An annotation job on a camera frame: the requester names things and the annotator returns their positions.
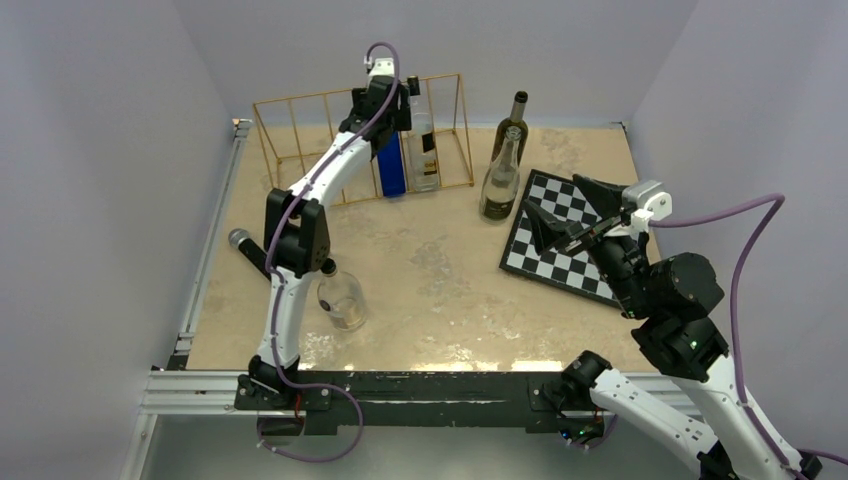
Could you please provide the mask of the clear bottle dark label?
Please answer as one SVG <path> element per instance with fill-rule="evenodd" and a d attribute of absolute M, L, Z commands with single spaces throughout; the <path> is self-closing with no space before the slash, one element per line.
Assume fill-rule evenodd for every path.
<path fill-rule="evenodd" d="M 515 127 L 508 129 L 502 150 L 486 173 L 480 199 L 480 215 L 485 221 L 499 223 L 512 212 L 520 180 L 520 134 Z"/>

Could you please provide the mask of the dark green wine bottle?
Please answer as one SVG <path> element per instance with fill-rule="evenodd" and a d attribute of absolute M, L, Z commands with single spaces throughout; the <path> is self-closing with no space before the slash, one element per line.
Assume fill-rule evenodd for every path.
<path fill-rule="evenodd" d="M 508 129 L 511 127 L 515 127 L 521 132 L 517 156 L 518 164 L 521 164 L 529 133 L 528 125 L 524 120 L 524 113 L 527 101 L 528 93 L 526 91 L 520 90 L 515 93 L 510 115 L 501 120 L 497 126 L 495 140 L 491 153 L 491 162 L 494 162 L 500 154 L 504 141 L 506 139 L 506 132 L 508 131 Z"/>

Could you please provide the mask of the clear bottle gold white label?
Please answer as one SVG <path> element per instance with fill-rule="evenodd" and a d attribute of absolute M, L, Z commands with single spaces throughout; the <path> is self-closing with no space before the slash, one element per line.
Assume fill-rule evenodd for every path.
<path fill-rule="evenodd" d="M 332 325 L 343 332 L 359 329 L 366 321 L 364 293 L 358 279 L 328 258 L 321 267 L 317 299 Z"/>

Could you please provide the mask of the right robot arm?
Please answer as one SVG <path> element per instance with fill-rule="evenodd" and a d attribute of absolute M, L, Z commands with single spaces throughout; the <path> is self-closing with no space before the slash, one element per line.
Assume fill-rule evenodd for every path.
<path fill-rule="evenodd" d="M 642 355 L 697 407 L 692 418 L 639 388 L 600 355 L 582 352 L 546 394 L 558 410 L 598 408 L 639 428 L 702 479 L 813 479 L 822 470 L 811 452 L 792 447 L 747 389 L 738 348 L 711 320 L 724 293 L 702 255 L 651 262 L 652 226 L 673 210 L 660 182 L 615 185 L 583 175 L 573 183 L 599 215 L 585 226 L 525 201 L 532 244 L 569 256 L 586 253 L 608 284 Z"/>

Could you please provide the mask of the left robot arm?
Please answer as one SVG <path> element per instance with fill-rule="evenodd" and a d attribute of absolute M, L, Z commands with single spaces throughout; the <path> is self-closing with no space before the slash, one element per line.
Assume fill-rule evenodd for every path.
<path fill-rule="evenodd" d="M 352 108 L 327 152 L 286 190 L 266 198 L 264 247 L 271 295 L 257 353 L 240 376 L 239 402 L 284 409 L 297 399 L 300 327 L 309 288 L 330 259 L 327 204 L 398 132 L 411 128 L 411 98 L 420 82 L 376 75 L 352 91 Z"/>

